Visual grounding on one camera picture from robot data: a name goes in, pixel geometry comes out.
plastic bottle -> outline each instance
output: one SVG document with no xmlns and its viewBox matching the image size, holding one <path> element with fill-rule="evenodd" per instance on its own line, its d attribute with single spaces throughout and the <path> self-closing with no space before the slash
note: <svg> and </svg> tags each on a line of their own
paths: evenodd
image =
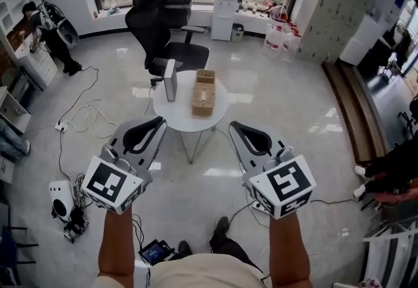
<svg viewBox="0 0 418 288">
<path fill-rule="evenodd" d="M 281 46 L 280 57 L 281 60 L 290 63 L 294 60 L 296 52 L 300 44 L 300 35 L 294 31 L 291 36 L 285 40 Z"/>
<path fill-rule="evenodd" d="M 268 28 L 266 39 L 264 41 L 263 53 L 270 59 L 276 59 L 279 55 L 279 51 L 283 41 L 286 38 L 286 34 L 282 31 L 282 27 L 270 26 Z"/>
</svg>

table leg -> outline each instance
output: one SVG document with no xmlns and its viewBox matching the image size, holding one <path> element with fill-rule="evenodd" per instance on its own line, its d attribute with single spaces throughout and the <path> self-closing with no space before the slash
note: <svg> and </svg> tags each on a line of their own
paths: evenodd
<svg viewBox="0 0 418 288">
<path fill-rule="evenodd" d="M 185 151 L 185 155 L 187 156 L 187 160 L 189 161 L 189 164 L 193 164 L 193 160 L 195 158 L 197 146 L 199 145 L 199 142 L 201 141 L 201 137 L 202 137 L 203 131 L 201 131 L 201 134 L 199 135 L 199 139 L 197 140 L 197 143 L 196 143 L 196 146 L 195 146 L 195 150 L 193 151 L 193 155 L 191 156 L 191 159 L 190 159 L 189 154 L 187 153 L 187 150 L 185 148 L 181 131 L 178 131 L 178 134 L 180 135 L 180 140 L 182 141 L 183 149 Z"/>
</svg>

white speaker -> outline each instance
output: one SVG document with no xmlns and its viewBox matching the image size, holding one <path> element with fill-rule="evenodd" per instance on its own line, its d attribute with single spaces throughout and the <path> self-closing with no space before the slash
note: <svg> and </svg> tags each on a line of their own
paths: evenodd
<svg viewBox="0 0 418 288">
<path fill-rule="evenodd" d="M 55 212 L 63 221 L 68 222 L 74 206 L 70 183 L 65 180 L 50 182 L 50 194 Z"/>
</svg>

